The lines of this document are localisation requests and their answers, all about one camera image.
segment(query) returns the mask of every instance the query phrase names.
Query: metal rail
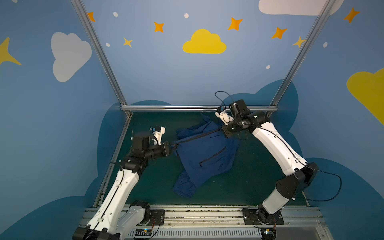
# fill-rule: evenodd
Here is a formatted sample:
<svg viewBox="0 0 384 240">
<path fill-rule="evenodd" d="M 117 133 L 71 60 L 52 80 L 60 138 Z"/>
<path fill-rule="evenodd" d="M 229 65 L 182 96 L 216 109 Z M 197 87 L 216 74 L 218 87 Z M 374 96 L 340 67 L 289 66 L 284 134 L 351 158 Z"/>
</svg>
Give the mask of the metal rail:
<svg viewBox="0 0 384 240">
<path fill-rule="evenodd" d="M 123 111 L 153 111 L 153 112 L 214 112 L 219 106 L 180 106 L 180 105 L 123 105 Z M 277 106 L 248 106 L 251 111 L 277 111 Z"/>
<path fill-rule="evenodd" d="M 295 76 L 297 70 L 299 69 L 300 65 L 304 61 L 305 56 L 308 54 L 309 50 L 311 49 L 311 46 L 313 45 L 314 41 L 316 40 L 317 36 L 322 30 L 325 22 L 327 21 L 330 15 L 329 13 L 331 11 L 331 8 L 335 2 L 336 0 L 327 0 L 327 2 L 324 4 L 322 10 L 320 11 L 319 16 L 317 17 L 310 32 L 307 35 L 304 45 L 300 48 L 300 51 L 297 54 L 295 60 L 293 61 L 291 68 L 289 69 L 287 75 L 285 76 L 283 82 L 281 83 L 279 89 L 277 90 L 275 96 L 273 97 L 272 102 L 270 104 L 271 106 L 277 106 L 277 104 L 281 100 L 289 84 L 292 82 L 292 79 Z M 267 112 L 268 117 L 270 117 L 271 114 L 272 114 L 271 111 Z"/>
<path fill-rule="evenodd" d="M 87 35 L 89 39 L 91 40 L 91 43 L 93 45 L 93 48 L 97 54 L 97 56 L 100 59 L 101 65 L 104 68 L 105 73 L 107 74 L 107 77 L 109 81 L 112 84 L 113 90 L 115 91 L 121 105 L 126 105 L 127 102 L 125 101 L 124 95 L 121 91 L 121 88 L 119 86 L 119 83 L 116 79 L 115 74 L 112 71 L 112 68 L 108 62 L 108 59 L 103 51 L 103 48 L 101 47 L 101 43 L 99 41 L 99 38 L 96 35 L 95 29 L 93 28 L 93 25 L 88 17 L 87 11 L 85 9 L 85 6 L 83 4 L 82 0 L 71 0 L 77 15 L 80 18 L 81 23 L 84 26 L 85 32 L 87 32 Z"/>
</svg>

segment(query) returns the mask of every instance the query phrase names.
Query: yellow star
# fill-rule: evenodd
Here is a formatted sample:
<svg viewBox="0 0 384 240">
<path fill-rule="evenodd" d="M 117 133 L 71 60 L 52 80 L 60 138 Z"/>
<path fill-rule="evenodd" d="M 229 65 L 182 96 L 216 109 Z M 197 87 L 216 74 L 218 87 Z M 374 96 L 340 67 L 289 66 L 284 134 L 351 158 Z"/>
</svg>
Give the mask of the yellow star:
<svg viewBox="0 0 384 240">
<path fill-rule="evenodd" d="M 155 22 L 155 26 L 156 26 L 155 31 L 160 31 L 160 32 L 163 33 L 163 26 L 164 26 L 164 23 L 160 23 L 160 24 L 158 24 L 158 23 Z"/>
<path fill-rule="evenodd" d="M 355 9 L 352 8 L 352 10 L 350 11 L 350 13 L 348 14 L 348 16 L 346 16 L 346 17 L 344 18 L 344 20 L 348 20 L 348 22 L 351 23 L 352 20 L 353 20 L 353 18 L 354 18 L 357 14 L 359 14 L 359 13 L 360 13 L 360 12 L 357 12 L 357 11 L 355 11 Z"/>
<path fill-rule="evenodd" d="M 229 26 L 228 30 L 235 29 L 235 30 L 238 31 L 239 30 L 239 25 L 240 25 L 241 21 L 243 21 L 243 20 L 242 19 L 236 20 L 236 19 L 232 18 L 232 23 Z"/>
<path fill-rule="evenodd" d="M 286 29 L 280 29 L 280 28 L 277 28 L 276 29 L 276 33 L 275 33 L 275 35 L 272 37 L 272 39 L 274 39 L 274 38 L 280 38 L 281 39 L 281 37 L 283 36 L 283 33 L 287 30 L 288 28 L 286 28 Z"/>
<path fill-rule="evenodd" d="M 304 40 L 301 40 L 301 37 L 299 37 L 299 41 L 297 41 L 295 44 L 293 44 L 292 46 L 294 46 L 294 45 L 298 45 L 299 46 L 299 48 L 301 47 L 301 44 L 303 43 L 303 42 L 305 42 L 305 39 Z"/>
<path fill-rule="evenodd" d="M 0 44 L 0 64 L 5 61 L 10 61 L 21 65 L 14 57 L 8 53 L 9 38 L 6 38 L 2 44 Z"/>
<path fill-rule="evenodd" d="M 125 40 L 124 45 L 129 45 L 129 46 L 132 48 L 132 46 L 131 46 L 131 42 L 132 42 L 133 40 L 128 41 L 128 40 L 126 40 L 125 38 L 124 38 L 124 40 Z"/>
</svg>

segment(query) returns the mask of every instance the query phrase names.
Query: yellow cloud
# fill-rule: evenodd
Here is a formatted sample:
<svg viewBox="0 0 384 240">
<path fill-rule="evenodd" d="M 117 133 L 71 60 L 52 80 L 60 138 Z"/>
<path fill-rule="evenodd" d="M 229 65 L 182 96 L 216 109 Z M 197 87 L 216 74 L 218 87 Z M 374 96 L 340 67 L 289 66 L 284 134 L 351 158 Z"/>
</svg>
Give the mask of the yellow cloud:
<svg viewBox="0 0 384 240">
<path fill-rule="evenodd" d="M 384 68 L 375 74 L 358 72 L 347 81 L 347 88 L 382 124 L 384 124 Z"/>
<path fill-rule="evenodd" d="M 206 29 L 197 30 L 191 40 L 183 45 L 186 53 L 219 54 L 223 53 L 226 48 L 227 46 L 221 42 L 219 35 L 210 33 Z"/>
</svg>

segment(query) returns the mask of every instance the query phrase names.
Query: aluminum frame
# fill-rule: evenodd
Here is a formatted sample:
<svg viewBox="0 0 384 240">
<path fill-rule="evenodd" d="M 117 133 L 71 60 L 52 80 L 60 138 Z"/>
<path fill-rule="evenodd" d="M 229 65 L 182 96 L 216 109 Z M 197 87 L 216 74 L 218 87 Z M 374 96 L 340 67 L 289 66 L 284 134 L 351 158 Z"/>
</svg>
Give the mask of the aluminum frame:
<svg viewBox="0 0 384 240">
<path fill-rule="evenodd" d="M 181 106 L 181 105 L 123 105 L 123 111 L 165 111 L 165 112 L 215 112 L 220 106 Z M 277 106 L 248 106 L 251 111 L 277 111 Z"/>
<path fill-rule="evenodd" d="M 164 225 L 160 226 L 160 230 L 168 232 L 168 234 L 159 234 L 154 238 L 207 238 L 207 237 L 223 237 L 222 235 L 209 236 L 202 234 L 200 236 L 185 234 L 185 231 L 249 231 L 255 230 L 254 226 L 244 224 L 242 209 L 257 209 L 256 205 L 151 205 L 151 209 L 164 209 Z M 122 217 L 129 209 L 129 205 L 125 205 L 120 217 Z M 80 222 L 81 227 L 85 227 L 88 221 L 98 211 L 98 208 L 86 209 L 83 219 Z M 306 206 L 285 206 L 282 209 L 284 225 L 277 225 L 277 229 L 297 229 L 314 228 L 320 239 L 333 240 L 328 226 L 317 207 Z M 259 228 L 266 228 L 272 225 L 256 225 Z M 252 237 L 232 232 L 227 234 L 225 238 L 247 238 Z"/>
<path fill-rule="evenodd" d="M 328 20 L 330 16 L 329 13 L 335 2 L 336 0 L 327 0 L 327 2 L 324 4 L 322 10 L 320 11 L 319 16 L 317 17 L 310 32 L 307 35 L 304 45 L 300 48 L 299 53 L 297 54 L 295 60 L 293 61 L 291 68 L 289 69 L 287 75 L 285 76 L 283 82 L 281 83 L 279 89 L 277 90 L 275 96 L 273 97 L 272 102 L 270 104 L 271 106 L 277 106 L 277 104 L 280 102 L 289 84 L 292 82 L 293 77 L 295 76 L 296 72 L 298 71 L 299 67 L 301 66 L 305 57 L 307 56 L 309 50 L 311 49 L 314 41 L 316 40 L 317 36 L 322 30 L 325 22 Z M 272 114 L 271 111 L 267 112 L 268 117 L 270 117 L 271 114 Z"/>
<path fill-rule="evenodd" d="M 93 25 L 88 17 L 87 11 L 85 9 L 84 3 L 82 0 L 71 0 L 77 15 L 80 18 L 81 23 L 84 26 L 85 32 L 87 32 L 87 35 L 89 39 L 91 40 L 91 43 L 93 45 L 93 48 L 97 54 L 97 56 L 100 59 L 101 65 L 104 68 L 105 73 L 107 74 L 107 77 L 109 81 L 111 82 L 111 85 L 113 87 L 113 90 L 116 93 L 116 96 L 118 97 L 121 105 L 126 105 L 127 102 L 125 101 L 124 95 L 121 91 L 120 85 L 116 79 L 115 74 L 113 73 L 113 70 L 108 62 L 108 59 L 105 55 L 105 52 L 103 48 L 101 47 L 101 43 L 99 41 L 99 38 L 97 37 L 97 34 L 95 32 L 95 29 L 93 28 Z"/>
<path fill-rule="evenodd" d="M 127 134 L 127 130 L 128 130 L 128 127 L 129 127 L 129 123 L 131 122 L 131 119 L 132 119 L 132 115 L 127 116 L 127 119 L 125 121 L 124 127 L 123 127 L 123 129 L 121 131 L 121 134 L 120 134 L 120 138 L 119 138 L 118 144 L 116 145 L 115 151 L 113 152 L 113 156 L 112 156 L 111 162 L 110 162 L 110 164 L 108 166 L 108 169 L 107 169 L 107 171 L 105 173 L 103 182 L 100 185 L 99 192 L 98 192 L 98 194 L 97 194 L 97 196 L 95 198 L 95 201 L 93 203 L 93 207 L 100 206 L 101 202 L 103 201 L 105 192 L 106 192 L 107 187 L 108 187 L 109 180 L 111 178 L 111 174 L 112 174 L 113 168 L 115 167 L 115 164 L 116 164 L 118 155 L 120 153 L 120 149 L 121 149 L 122 143 L 124 142 L 125 135 Z"/>
</svg>

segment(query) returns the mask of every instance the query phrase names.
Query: green table surface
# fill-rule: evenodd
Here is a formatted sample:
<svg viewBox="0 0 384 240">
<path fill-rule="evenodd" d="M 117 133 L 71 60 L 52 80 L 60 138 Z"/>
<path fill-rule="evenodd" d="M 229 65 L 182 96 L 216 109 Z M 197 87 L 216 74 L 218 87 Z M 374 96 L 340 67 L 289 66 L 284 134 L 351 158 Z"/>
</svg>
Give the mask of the green table surface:
<svg viewBox="0 0 384 240">
<path fill-rule="evenodd" d="M 218 122 L 214 113 L 204 113 Z M 202 122 L 201 113 L 141 113 L 133 114 L 127 134 L 118 155 L 119 160 L 129 152 L 131 137 L 140 131 L 149 131 L 154 126 L 163 126 L 166 132 L 164 141 L 175 141 L 177 128 L 188 128 Z M 284 177 L 279 164 L 265 146 L 252 134 L 242 133 L 233 167 L 226 173 L 211 177 L 192 198 L 175 194 L 172 188 L 184 170 L 177 156 L 173 154 L 154 161 L 149 161 L 126 204 L 135 200 L 150 204 L 197 204 L 197 205 L 257 205 L 269 196 L 275 188 L 275 182 Z M 116 178 L 119 164 L 114 167 L 108 184 L 107 193 Z M 290 200 L 288 205 L 306 205 L 304 199 Z"/>
</svg>

